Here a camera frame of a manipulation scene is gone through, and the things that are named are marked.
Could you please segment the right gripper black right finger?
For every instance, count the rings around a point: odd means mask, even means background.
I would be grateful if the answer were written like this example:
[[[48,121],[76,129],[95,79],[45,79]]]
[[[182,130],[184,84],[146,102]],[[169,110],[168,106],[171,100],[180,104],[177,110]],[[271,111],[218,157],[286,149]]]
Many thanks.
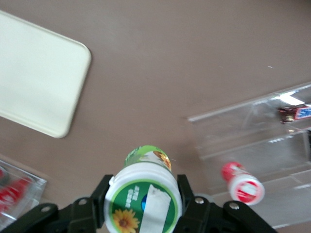
[[[195,196],[186,175],[177,176],[179,193],[182,198],[182,216],[179,218],[178,233],[218,233],[216,219],[219,207],[205,197]]]

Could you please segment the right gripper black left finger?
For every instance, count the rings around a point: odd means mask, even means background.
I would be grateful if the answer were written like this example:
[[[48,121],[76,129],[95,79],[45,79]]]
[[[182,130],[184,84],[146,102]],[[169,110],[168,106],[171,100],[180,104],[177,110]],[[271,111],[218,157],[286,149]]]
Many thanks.
[[[66,219],[64,233],[95,233],[104,224],[105,196],[113,175],[104,175],[89,197],[79,198],[59,212]]]

